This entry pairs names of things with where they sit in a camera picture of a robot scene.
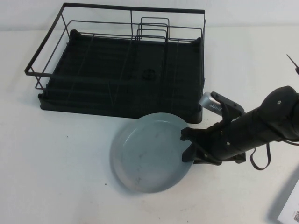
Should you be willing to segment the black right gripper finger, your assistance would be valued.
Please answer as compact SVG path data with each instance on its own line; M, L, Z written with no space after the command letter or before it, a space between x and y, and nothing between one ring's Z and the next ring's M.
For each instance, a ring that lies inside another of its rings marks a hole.
M200 142L205 138L206 130L205 129L195 129L186 127L181 130L180 139L182 141L189 140L191 142Z
M195 145L190 145L182 153L182 162L203 163L203 154Z

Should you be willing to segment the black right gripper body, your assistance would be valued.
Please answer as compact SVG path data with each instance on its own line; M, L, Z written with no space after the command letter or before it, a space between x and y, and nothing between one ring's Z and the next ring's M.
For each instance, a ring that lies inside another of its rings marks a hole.
M219 122L207 129L193 130L193 161L195 164L221 165L223 162L246 161L246 122L236 119Z

